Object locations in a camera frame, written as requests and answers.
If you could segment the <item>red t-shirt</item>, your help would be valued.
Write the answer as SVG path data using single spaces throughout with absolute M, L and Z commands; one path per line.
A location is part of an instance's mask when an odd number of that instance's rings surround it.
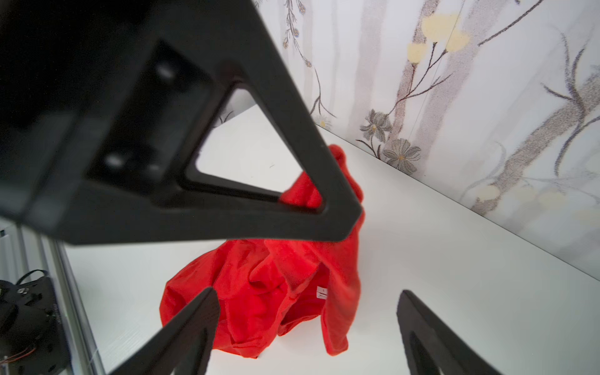
M 215 349 L 256 359 L 278 336 L 319 318 L 326 351 L 348 349 L 359 306 L 360 218 L 341 242 L 270 239 L 226 241 L 180 270 L 159 306 L 167 325 L 206 288 L 217 292 Z

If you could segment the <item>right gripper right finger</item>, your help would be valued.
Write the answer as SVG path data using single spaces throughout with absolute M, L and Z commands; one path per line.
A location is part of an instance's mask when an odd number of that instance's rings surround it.
M 410 290 L 396 315 L 411 374 L 500 375 Z

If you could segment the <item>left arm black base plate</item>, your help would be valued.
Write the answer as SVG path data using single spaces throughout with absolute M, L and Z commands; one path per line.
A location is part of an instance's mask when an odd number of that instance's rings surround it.
M 39 272 L 42 276 L 26 282 Z M 59 374 L 70 350 L 53 281 L 32 270 L 16 283 L 1 282 L 1 373 Z

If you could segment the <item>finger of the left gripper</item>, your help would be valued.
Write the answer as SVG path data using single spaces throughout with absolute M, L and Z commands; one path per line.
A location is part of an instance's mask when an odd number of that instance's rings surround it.
M 316 208 L 196 169 L 237 89 Z M 252 2 L 2 2 L 2 217 L 72 245 L 339 242 L 362 212 Z

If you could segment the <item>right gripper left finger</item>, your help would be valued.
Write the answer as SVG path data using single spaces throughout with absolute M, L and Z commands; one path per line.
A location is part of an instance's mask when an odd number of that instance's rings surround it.
M 206 373 L 219 318 L 217 293 L 208 287 L 113 373 Z

